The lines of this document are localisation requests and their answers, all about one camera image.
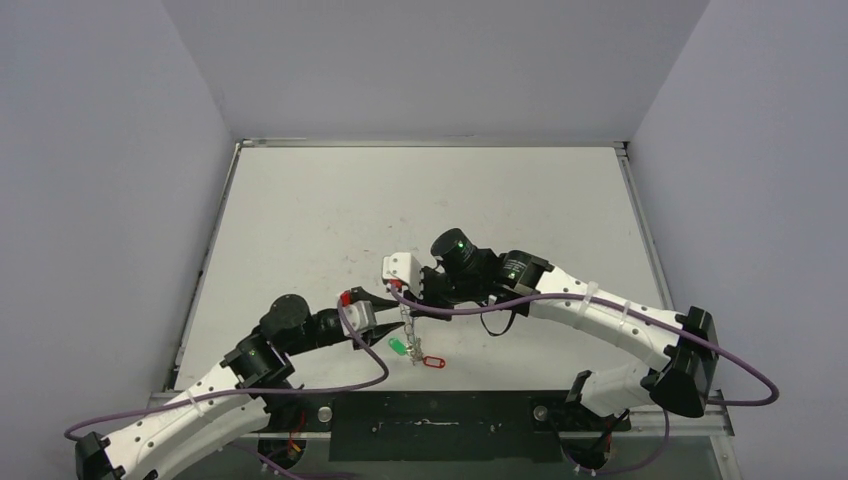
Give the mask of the key with green tag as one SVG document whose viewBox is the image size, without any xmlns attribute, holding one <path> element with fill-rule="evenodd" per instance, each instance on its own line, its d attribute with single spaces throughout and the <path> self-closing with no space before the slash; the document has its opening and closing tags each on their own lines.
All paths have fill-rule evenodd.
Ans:
<svg viewBox="0 0 848 480">
<path fill-rule="evenodd" d="M 407 345 L 398 338 L 392 337 L 387 340 L 387 345 L 390 349 L 399 356 L 406 356 L 408 354 Z"/>
</svg>

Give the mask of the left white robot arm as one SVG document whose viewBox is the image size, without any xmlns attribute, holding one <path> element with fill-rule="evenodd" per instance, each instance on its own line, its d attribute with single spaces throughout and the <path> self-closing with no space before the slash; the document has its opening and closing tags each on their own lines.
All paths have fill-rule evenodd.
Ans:
<svg viewBox="0 0 848 480">
<path fill-rule="evenodd" d="M 233 350 L 165 404 L 127 413 L 131 424 L 105 435 L 70 427 L 77 477 L 172 479 L 246 433 L 290 428 L 307 397 L 346 390 L 293 385 L 294 356 L 345 342 L 370 353 L 400 326 L 380 323 L 377 313 L 398 305 L 360 287 L 316 313 L 299 295 L 279 297 Z"/>
</svg>

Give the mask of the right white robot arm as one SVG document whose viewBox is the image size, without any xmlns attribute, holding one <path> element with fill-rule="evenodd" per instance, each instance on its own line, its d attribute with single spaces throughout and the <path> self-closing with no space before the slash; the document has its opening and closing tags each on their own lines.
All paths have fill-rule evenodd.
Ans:
<svg viewBox="0 0 848 480">
<path fill-rule="evenodd" d="M 683 417 L 704 415 L 718 363 L 709 312 L 634 304 L 530 253 L 479 248 L 459 228 L 440 235 L 430 253 L 436 264 L 422 268 L 415 295 L 424 305 L 483 307 L 527 297 L 529 303 L 511 312 L 571 327 L 634 357 L 631 364 L 575 378 L 565 402 L 575 427 L 588 429 L 603 417 L 649 404 Z"/>
</svg>

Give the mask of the key with red tag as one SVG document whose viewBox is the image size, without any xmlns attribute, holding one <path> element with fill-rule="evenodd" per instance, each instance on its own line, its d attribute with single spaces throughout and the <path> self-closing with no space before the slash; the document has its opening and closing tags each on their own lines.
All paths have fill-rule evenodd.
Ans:
<svg viewBox="0 0 848 480">
<path fill-rule="evenodd" d="M 443 369 L 446 366 L 446 361 L 436 356 L 425 356 L 423 364 L 429 368 Z"/>
</svg>

